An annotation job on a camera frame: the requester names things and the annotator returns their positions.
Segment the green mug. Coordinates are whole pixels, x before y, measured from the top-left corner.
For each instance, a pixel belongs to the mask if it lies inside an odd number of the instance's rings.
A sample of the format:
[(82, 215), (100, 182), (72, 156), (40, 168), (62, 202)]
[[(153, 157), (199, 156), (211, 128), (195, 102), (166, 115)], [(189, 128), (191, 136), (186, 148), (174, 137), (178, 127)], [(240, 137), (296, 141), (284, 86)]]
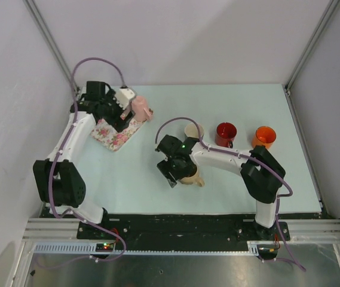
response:
[(198, 127), (194, 123), (189, 123), (184, 128), (185, 138), (203, 138), (204, 137), (204, 127), (198, 124)]

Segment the orange mug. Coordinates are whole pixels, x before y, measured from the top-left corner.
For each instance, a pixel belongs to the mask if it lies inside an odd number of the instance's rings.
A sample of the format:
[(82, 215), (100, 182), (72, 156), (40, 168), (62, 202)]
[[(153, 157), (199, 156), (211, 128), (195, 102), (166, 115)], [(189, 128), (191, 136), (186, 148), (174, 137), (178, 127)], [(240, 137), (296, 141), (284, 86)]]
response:
[(252, 147), (254, 148), (255, 146), (264, 146), (266, 149), (270, 149), (276, 138), (277, 134), (271, 127), (258, 127), (252, 139)]

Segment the red mug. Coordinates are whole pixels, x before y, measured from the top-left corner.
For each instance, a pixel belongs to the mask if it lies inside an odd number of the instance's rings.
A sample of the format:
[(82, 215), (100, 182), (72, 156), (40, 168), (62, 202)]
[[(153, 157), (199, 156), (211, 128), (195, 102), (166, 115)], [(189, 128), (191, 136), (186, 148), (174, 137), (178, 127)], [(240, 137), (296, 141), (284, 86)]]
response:
[(216, 128), (215, 144), (218, 146), (233, 148), (237, 128), (228, 122), (220, 123)]

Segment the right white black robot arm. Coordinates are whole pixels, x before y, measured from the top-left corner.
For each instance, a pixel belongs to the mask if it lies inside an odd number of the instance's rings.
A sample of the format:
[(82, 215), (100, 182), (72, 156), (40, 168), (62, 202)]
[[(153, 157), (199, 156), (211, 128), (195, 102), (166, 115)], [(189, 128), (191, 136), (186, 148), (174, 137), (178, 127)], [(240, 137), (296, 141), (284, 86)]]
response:
[(255, 234), (263, 240), (275, 234), (277, 196), (286, 172), (265, 147), (234, 150), (207, 145), (197, 138), (181, 141), (165, 135), (155, 150), (165, 156), (157, 168), (171, 187), (177, 183), (203, 187), (202, 166), (226, 170), (241, 177), (247, 192), (256, 200)]

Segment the cream beige mug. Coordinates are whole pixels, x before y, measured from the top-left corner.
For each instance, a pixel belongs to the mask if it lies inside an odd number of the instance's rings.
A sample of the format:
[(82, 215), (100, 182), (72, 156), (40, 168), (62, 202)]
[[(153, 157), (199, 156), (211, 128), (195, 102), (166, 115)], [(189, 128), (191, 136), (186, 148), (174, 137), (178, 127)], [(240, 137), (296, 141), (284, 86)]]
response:
[(198, 187), (205, 186), (204, 179), (200, 175), (199, 167), (197, 167), (196, 172), (192, 176), (184, 177), (180, 179), (179, 182), (184, 185), (196, 185)]

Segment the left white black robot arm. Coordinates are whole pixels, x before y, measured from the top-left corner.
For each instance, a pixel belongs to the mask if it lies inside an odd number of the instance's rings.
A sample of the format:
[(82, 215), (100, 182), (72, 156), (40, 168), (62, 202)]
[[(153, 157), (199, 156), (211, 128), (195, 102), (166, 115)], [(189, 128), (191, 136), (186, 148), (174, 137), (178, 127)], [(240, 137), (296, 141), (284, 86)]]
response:
[(91, 222), (90, 231), (99, 239), (110, 234), (111, 224), (103, 219), (103, 208), (87, 197), (87, 187), (76, 163), (99, 120), (115, 132), (129, 126), (134, 117), (131, 103), (135, 97), (127, 86), (114, 90), (101, 81), (87, 82), (82, 94), (73, 96), (68, 125), (56, 147), (45, 160), (33, 164), (39, 197), (50, 205), (51, 213), (56, 218), (72, 214)]

